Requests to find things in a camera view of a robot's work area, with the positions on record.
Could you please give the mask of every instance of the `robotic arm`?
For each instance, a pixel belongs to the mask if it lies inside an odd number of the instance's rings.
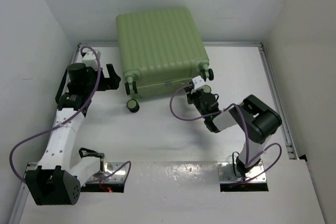
[[[204,124],[214,133],[235,124],[244,130],[245,126],[237,108],[240,110],[247,128],[249,151],[247,152],[245,143],[236,159],[236,164],[238,172],[245,177],[245,174],[260,161],[259,157],[254,160],[252,158],[264,150],[269,138],[281,126],[282,120],[279,114],[252,94],[243,99],[239,105],[221,111],[217,102],[218,97],[211,93],[211,89],[205,85],[201,77],[194,78],[185,92],[188,104],[195,105],[201,115],[213,114],[204,118]]]
[[[82,55],[81,63],[67,67],[61,85],[56,95],[57,113],[55,125],[61,124],[78,111],[90,97],[97,81],[98,65],[93,52]],[[109,78],[101,71],[98,91],[116,90],[120,77],[113,65],[107,64]],[[62,94],[67,73],[70,82],[68,92]],[[81,161],[70,168],[70,157],[76,139],[76,134],[90,103],[85,109],[66,124],[54,130],[48,146],[38,162],[36,170],[26,173],[25,181],[37,205],[74,205],[79,198],[80,188],[95,173],[102,170],[104,153],[86,152],[81,155]]]

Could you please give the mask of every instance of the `caster wheel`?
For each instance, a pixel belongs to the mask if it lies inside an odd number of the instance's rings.
[[[135,81],[133,81],[132,86],[133,86],[134,93],[137,94],[138,93],[138,89],[137,89],[137,85],[136,85]]]
[[[134,99],[129,100],[126,106],[132,113],[137,113],[140,109],[138,102]]]
[[[211,88],[210,88],[210,86],[205,85],[204,88],[203,88],[203,92],[204,92],[204,93],[211,93]]]
[[[209,68],[209,81],[213,81],[214,80],[214,72],[212,71],[211,68]]]
[[[202,79],[203,79],[204,81],[206,81],[206,74],[205,74],[205,70],[204,70],[204,69],[202,69],[202,70],[200,71],[200,74],[201,74]]]
[[[131,94],[130,86],[128,85],[127,82],[125,82],[125,89],[126,89],[126,94],[127,94],[127,95],[130,95],[130,94]]]

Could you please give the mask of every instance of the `green suitcase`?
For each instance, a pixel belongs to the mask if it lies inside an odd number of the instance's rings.
[[[126,93],[133,99],[172,93],[198,75],[214,78],[187,8],[121,14],[116,23]]]

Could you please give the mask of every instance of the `ribbed suitcase shell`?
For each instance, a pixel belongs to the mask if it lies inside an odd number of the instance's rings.
[[[150,10],[116,18],[124,82],[143,98],[173,92],[200,74],[209,59],[187,8]]]

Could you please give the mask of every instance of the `white table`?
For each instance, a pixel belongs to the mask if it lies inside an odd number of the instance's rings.
[[[117,47],[95,47],[101,63],[113,63],[121,75]],[[207,46],[220,106],[239,103],[254,94],[270,107],[276,105],[258,47]],[[136,114],[128,111],[123,84],[117,91],[98,92],[82,124],[73,151],[86,147],[104,152],[107,160],[133,162],[124,194],[82,193],[75,206],[36,206],[28,196],[21,224],[26,223],[324,223],[304,161],[289,160],[284,131],[278,142],[284,152],[267,173],[269,192],[220,193],[217,161],[228,161],[241,151],[239,126],[209,132],[202,120],[182,122],[169,110],[169,96],[140,101]],[[185,95],[174,104],[182,116],[198,116]],[[266,167],[277,148],[263,155]]]

